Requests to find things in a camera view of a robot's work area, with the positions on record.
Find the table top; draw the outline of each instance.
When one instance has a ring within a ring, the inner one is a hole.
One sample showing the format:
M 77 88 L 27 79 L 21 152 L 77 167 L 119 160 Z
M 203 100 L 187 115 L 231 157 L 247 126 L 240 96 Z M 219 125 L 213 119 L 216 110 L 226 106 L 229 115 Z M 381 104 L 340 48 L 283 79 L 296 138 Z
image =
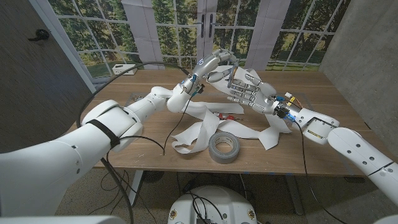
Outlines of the table top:
M 303 104 L 304 108 L 327 114 L 340 121 L 341 127 L 357 131 L 365 140 L 378 148 L 385 155 L 397 160 L 379 138 L 370 130 L 357 112 L 344 99 L 339 91 L 331 84 L 329 79 L 321 72 L 258 72 L 264 82 L 270 83 L 280 95 L 290 92 Z M 137 96 L 145 96 L 153 86 L 162 86 L 172 90 L 176 83 L 184 79 L 180 70 L 138 70 L 135 75 L 122 76 L 109 84 L 101 91 L 83 113 L 105 100 L 115 100 L 121 106 L 133 103 Z M 206 101 L 216 103 L 230 103 L 226 95 L 205 84 L 205 91 L 192 98 L 193 101 Z M 243 106 L 244 114 L 236 114 L 243 125 L 256 131 L 269 127 L 263 114 Z M 167 109 L 153 114 L 145 123 L 142 135 L 155 139 L 164 144 L 168 133 L 175 127 L 181 118 L 181 113 L 171 113 Z M 193 123 L 201 121 L 188 114 L 184 115 L 181 123 L 172 135 L 181 133 Z M 109 161 L 114 167 L 164 170 L 185 172 L 232 172 L 246 174 L 291 174 L 302 175 L 305 173 L 301 135 L 299 131 L 290 134 L 280 134 L 276 147 L 266 151 L 257 139 L 239 139 L 241 144 L 237 159 L 230 164 L 218 164 L 211 159 L 208 150 L 194 154 L 179 154 L 171 146 L 174 138 L 169 138 L 165 148 L 162 149 L 145 139 L 138 139 L 123 151 L 109 153 Z M 331 146 L 321 146 L 305 139 L 305 158 L 307 170 L 310 175 L 363 175 L 349 160 L 336 152 Z

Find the concrete wall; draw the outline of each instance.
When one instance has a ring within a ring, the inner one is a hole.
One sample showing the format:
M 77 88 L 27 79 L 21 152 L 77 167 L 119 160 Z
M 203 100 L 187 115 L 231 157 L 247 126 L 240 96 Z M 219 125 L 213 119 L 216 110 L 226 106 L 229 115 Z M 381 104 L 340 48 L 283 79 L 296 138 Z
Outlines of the concrete wall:
M 352 0 L 320 71 L 398 156 L 398 1 Z

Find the forest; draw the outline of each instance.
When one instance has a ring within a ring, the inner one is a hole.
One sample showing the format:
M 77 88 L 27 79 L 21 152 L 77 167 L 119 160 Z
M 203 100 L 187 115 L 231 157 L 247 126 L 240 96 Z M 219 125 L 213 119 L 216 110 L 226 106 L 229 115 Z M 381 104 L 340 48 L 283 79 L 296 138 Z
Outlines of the forest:
M 98 0 L 99 4 L 95 0 L 75 0 L 76 6 L 73 5 L 72 0 L 49 0 L 49 2 L 58 16 L 79 16 L 77 11 L 79 10 L 83 17 L 111 20 L 111 22 L 104 22 L 92 19 L 84 21 L 70 17 L 58 18 L 93 77 L 110 75 L 105 63 L 112 68 L 116 63 L 141 62 L 120 0 Z M 242 0 L 236 26 L 245 27 L 245 29 L 215 29 L 213 48 L 231 49 L 239 58 L 246 58 L 259 3 L 260 0 Z M 285 67 L 284 63 L 276 62 L 276 60 L 286 62 L 289 59 L 289 62 L 302 63 L 288 64 L 286 70 L 301 70 L 306 62 L 321 63 L 333 35 L 314 34 L 306 30 L 323 32 L 339 0 L 317 0 L 307 22 L 302 27 L 311 3 L 312 0 L 291 1 L 271 58 L 267 62 L 267 70 L 282 70 Z M 348 4 L 349 0 L 342 2 L 325 32 L 334 33 L 337 30 Z M 182 66 L 194 67 L 197 53 L 197 29 L 196 27 L 177 27 L 178 30 L 176 30 L 176 24 L 193 25 L 197 21 L 197 2 L 175 0 L 176 10 L 174 11 L 173 0 L 152 0 L 152 7 L 155 22 L 161 24 L 157 25 L 156 29 L 160 49 L 164 56 L 163 60 L 179 63 L 180 58 Z M 217 23 L 221 26 L 234 26 L 237 8 L 238 0 L 218 0 Z M 95 38 L 92 38 L 87 26 Z M 307 65 L 304 70 L 317 70 L 317 68 L 317 66 Z

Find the small box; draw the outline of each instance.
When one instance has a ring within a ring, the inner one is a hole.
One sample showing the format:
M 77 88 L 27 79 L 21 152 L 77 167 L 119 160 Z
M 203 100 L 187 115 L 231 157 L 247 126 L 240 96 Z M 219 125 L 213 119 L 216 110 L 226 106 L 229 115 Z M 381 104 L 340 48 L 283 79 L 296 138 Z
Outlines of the small box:
M 136 64 L 116 64 L 114 65 L 114 67 L 112 68 L 112 71 L 115 75 L 119 75 L 120 73 L 122 73 L 123 71 L 125 71 L 126 69 L 132 68 L 136 66 Z M 137 72 L 137 69 L 133 69 L 131 71 L 126 72 L 123 75 L 133 75 Z

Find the duct tape roll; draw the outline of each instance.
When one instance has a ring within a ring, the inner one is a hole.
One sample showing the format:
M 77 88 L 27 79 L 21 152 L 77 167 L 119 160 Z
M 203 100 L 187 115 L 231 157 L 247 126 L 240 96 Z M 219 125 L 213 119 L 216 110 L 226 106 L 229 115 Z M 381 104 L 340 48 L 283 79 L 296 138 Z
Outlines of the duct tape roll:
M 231 146 L 232 150 L 229 152 L 221 152 L 216 148 L 219 143 L 226 143 Z M 241 147 L 237 137 L 228 132 L 214 133 L 209 140 L 209 154 L 210 157 L 219 164 L 229 164 L 233 162 L 238 156 L 239 148 Z

